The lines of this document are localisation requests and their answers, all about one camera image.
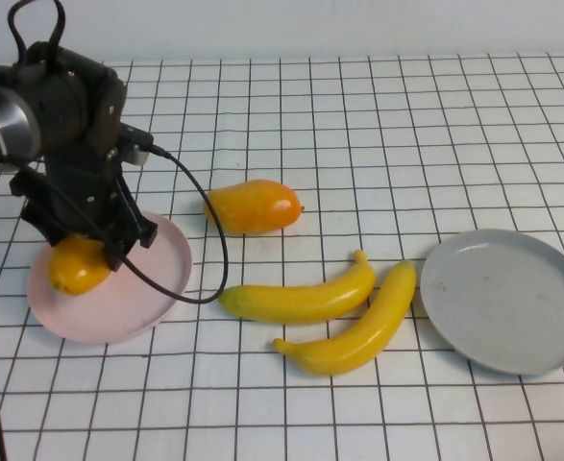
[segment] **gray plate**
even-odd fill
[[[515,375],[564,367],[564,255],[509,230],[443,242],[421,274],[440,334],[478,364]]]

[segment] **yellow banana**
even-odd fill
[[[391,269],[369,309],[350,329],[331,339],[306,343],[277,338],[273,348],[315,375],[350,372],[373,360],[388,345],[409,310],[415,290],[414,265],[401,261]]]
[[[347,314],[369,298],[376,273],[362,250],[337,279],[318,285],[239,285],[226,289],[219,303],[236,317],[281,324],[324,322]]]

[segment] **toy lemon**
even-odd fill
[[[54,248],[47,264],[47,278],[66,295],[78,296],[98,286],[110,268],[103,254],[104,244],[70,234]]]

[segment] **grid mat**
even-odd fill
[[[283,232],[229,237],[229,286],[303,284],[363,248],[381,281],[460,231],[526,232],[564,253],[564,55],[112,62],[124,121],[179,154],[205,189],[254,178],[306,208]],[[564,370],[520,378],[453,352],[420,296],[391,344],[344,376],[269,349],[333,336],[178,303],[117,345],[50,334],[24,296],[40,235],[0,175],[0,397],[11,460],[563,460]],[[192,297],[221,249],[174,164],[127,166],[142,209],[189,237]]]

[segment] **plastic fruit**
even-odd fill
[[[236,317],[280,324],[324,322],[359,307],[369,298],[376,274],[362,250],[355,264],[336,279],[318,285],[239,285],[218,302]]]
[[[273,348],[314,375],[339,375],[373,360],[404,320],[416,290],[416,270],[410,261],[397,263],[367,312],[348,330],[331,339],[291,343],[281,338]]]
[[[212,189],[207,195],[227,233],[276,231],[294,223],[303,212],[294,190],[269,180],[251,180]],[[213,223],[205,204],[204,209]]]
[[[66,295],[82,295],[98,286],[110,273],[103,254],[104,244],[70,234],[52,250],[47,278]]]

